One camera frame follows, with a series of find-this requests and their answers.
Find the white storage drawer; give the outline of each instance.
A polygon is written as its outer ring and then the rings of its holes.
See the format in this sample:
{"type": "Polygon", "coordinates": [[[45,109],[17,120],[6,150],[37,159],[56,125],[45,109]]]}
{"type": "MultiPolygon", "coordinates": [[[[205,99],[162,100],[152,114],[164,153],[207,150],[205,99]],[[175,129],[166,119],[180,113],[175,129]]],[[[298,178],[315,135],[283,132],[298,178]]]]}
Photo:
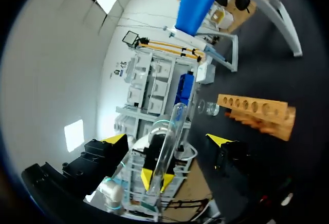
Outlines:
{"type": "Polygon", "coordinates": [[[146,74],[146,72],[135,69],[132,77],[132,84],[134,85],[138,84],[142,86],[147,80],[147,78],[148,75],[146,74]]]}
{"type": "Polygon", "coordinates": [[[140,89],[129,87],[127,102],[130,104],[139,103],[140,95],[142,94],[140,89]]]}
{"type": "Polygon", "coordinates": [[[126,115],[119,115],[115,119],[114,130],[118,133],[132,135],[134,133],[136,118],[126,115]]]}
{"type": "Polygon", "coordinates": [[[143,136],[145,136],[146,134],[150,133],[152,129],[152,123],[147,123],[144,126],[144,131],[143,131],[143,136]]]}
{"type": "Polygon", "coordinates": [[[154,82],[152,95],[164,97],[166,95],[166,90],[167,83],[156,79],[154,82]]]}
{"type": "Polygon", "coordinates": [[[169,78],[171,64],[169,62],[152,62],[152,76],[157,78],[169,78]]]}
{"type": "Polygon", "coordinates": [[[146,69],[150,64],[149,55],[140,54],[136,57],[136,67],[141,69],[146,69]]]}
{"type": "Polygon", "coordinates": [[[153,114],[160,114],[162,110],[163,100],[151,97],[148,112],[153,114]]]}

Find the yellow cable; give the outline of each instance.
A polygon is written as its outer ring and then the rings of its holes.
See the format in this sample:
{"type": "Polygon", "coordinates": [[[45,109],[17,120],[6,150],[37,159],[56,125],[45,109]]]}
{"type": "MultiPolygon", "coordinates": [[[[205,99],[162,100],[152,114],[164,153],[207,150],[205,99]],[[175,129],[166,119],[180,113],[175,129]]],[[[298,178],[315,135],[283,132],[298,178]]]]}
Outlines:
{"type": "MultiPolygon", "coordinates": [[[[149,41],[149,43],[158,44],[158,45],[164,45],[164,46],[169,46],[169,47],[173,47],[173,48],[183,49],[182,46],[178,46],[178,45],[170,44],[170,43],[163,43],[163,42],[156,42],[156,41],[149,41]]],[[[189,48],[186,48],[185,50],[186,50],[186,51],[189,51],[189,52],[192,52],[192,51],[193,51],[192,49],[189,49],[189,48]]],[[[197,54],[201,54],[202,56],[205,55],[205,54],[204,54],[202,51],[200,51],[199,49],[195,49],[195,52],[196,52],[197,54]]]]}
{"type": "MultiPolygon", "coordinates": [[[[174,53],[174,54],[178,54],[178,55],[181,54],[181,52],[179,52],[179,51],[175,51],[175,50],[171,50],[171,49],[167,49],[167,48],[161,48],[161,47],[157,47],[157,46],[152,46],[152,45],[148,45],[148,44],[140,43],[138,45],[141,46],[141,47],[153,48],[153,49],[157,49],[157,50],[161,50],[161,51],[166,51],[166,52],[170,52],[170,53],[174,53]]],[[[189,58],[192,58],[192,59],[197,59],[198,58],[198,56],[189,55],[189,54],[185,55],[185,57],[189,57],[189,58]]]]}

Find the white wall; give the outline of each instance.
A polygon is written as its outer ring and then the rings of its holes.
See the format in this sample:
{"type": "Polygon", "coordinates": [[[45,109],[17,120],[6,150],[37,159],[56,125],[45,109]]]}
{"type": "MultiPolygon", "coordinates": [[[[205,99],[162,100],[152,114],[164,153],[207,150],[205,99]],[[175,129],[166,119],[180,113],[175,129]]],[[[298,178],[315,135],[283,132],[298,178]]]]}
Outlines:
{"type": "Polygon", "coordinates": [[[117,24],[109,19],[100,29],[104,16],[91,0],[29,0],[17,18],[0,101],[6,149],[19,172],[45,161],[60,169],[75,159],[80,148],[67,151],[64,126],[79,119],[85,140],[95,137],[101,69],[117,24]]]}
{"type": "Polygon", "coordinates": [[[119,69],[117,63],[129,61],[134,54],[122,42],[123,37],[131,30],[138,33],[140,37],[187,46],[176,39],[169,38],[168,34],[162,30],[163,26],[173,26],[176,23],[178,9],[178,0],[131,0],[127,4],[118,27],[114,31],[104,61],[97,115],[99,139],[114,134],[114,119],[118,116],[115,107],[126,103],[129,85],[123,81],[122,77],[112,74],[110,78],[111,73],[119,69]]]}

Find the lab equipment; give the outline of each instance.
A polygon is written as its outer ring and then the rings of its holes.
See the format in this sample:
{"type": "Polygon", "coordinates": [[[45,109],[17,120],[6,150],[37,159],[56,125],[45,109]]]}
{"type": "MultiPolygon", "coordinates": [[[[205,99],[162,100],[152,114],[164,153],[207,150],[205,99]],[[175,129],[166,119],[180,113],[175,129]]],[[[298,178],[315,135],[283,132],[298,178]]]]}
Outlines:
{"type": "Polygon", "coordinates": [[[220,111],[220,106],[214,102],[205,102],[205,100],[200,100],[199,105],[197,107],[197,111],[199,114],[207,114],[211,116],[218,115],[220,111]]]}

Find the black floor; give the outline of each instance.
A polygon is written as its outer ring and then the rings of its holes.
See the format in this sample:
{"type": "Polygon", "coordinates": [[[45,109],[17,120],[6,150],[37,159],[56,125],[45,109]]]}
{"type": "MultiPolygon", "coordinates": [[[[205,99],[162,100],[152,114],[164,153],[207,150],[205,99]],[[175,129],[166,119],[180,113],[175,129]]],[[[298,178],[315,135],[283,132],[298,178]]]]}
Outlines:
{"type": "MultiPolygon", "coordinates": [[[[303,57],[294,58],[274,24],[256,11],[235,33],[239,36],[237,73],[216,64],[215,82],[203,85],[199,95],[216,102],[218,94],[231,94],[286,101],[297,109],[290,141],[284,142],[224,117],[222,108],[216,117],[196,114],[189,141],[199,151],[198,162],[213,192],[219,209],[228,220],[234,219],[247,200],[239,196],[213,169],[214,144],[204,139],[211,133],[249,143],[264,165],[278,174],[289,174],[296,187],[290,204],[278,220],[306,221],[325,214],[329,181],[329,67],[328,52],[313,10],[307,0],[281,0],[295,25],[303,57]]],[[[230,57],[230,45],[221,42],[217,49],[230,57]]]]}

